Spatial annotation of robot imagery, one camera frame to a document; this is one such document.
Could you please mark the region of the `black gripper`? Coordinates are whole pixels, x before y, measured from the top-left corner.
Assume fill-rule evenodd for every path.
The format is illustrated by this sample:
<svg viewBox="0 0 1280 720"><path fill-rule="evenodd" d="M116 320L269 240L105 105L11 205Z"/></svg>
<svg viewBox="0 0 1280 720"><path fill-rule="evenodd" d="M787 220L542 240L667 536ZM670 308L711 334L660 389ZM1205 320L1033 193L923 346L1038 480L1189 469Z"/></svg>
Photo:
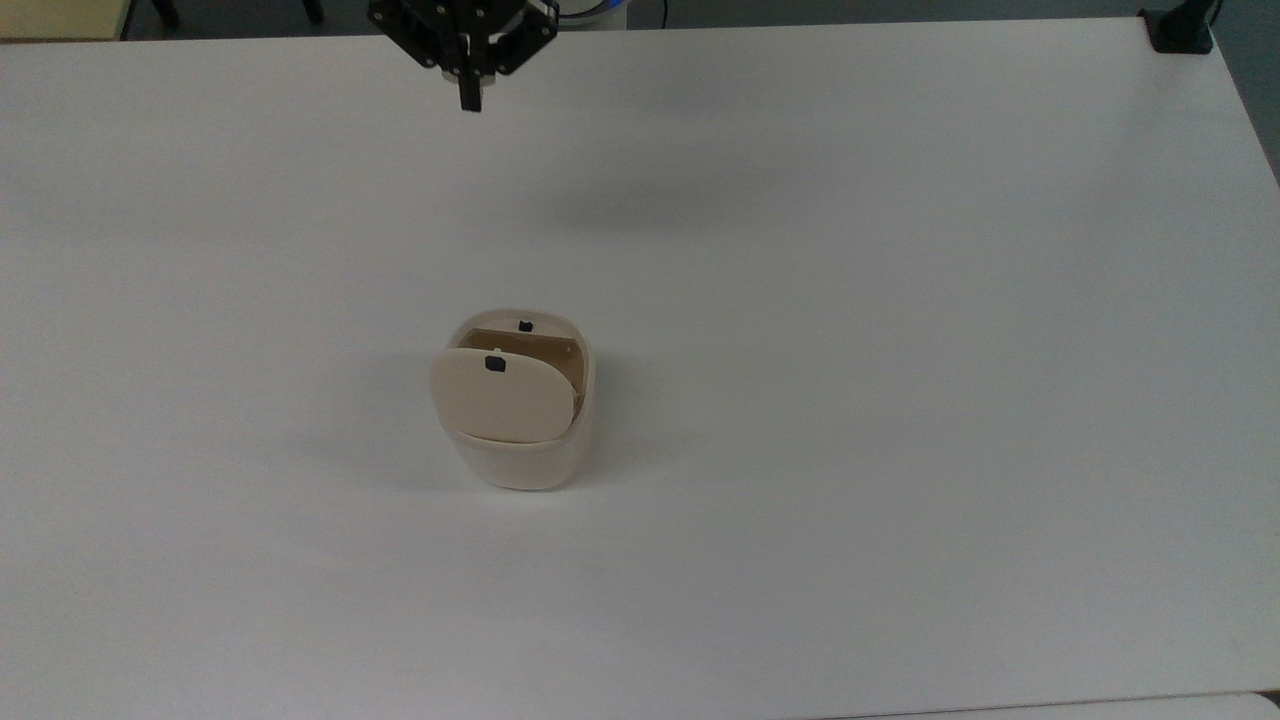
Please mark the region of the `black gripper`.
<svg viewBox="0 0 1280 720"><path fill-rule="evenodd" d="M454 81L462 109L481 111L485 83L513 74L554 40L561 9L557 3L370 1L367 18L417 64Z"/></svg>

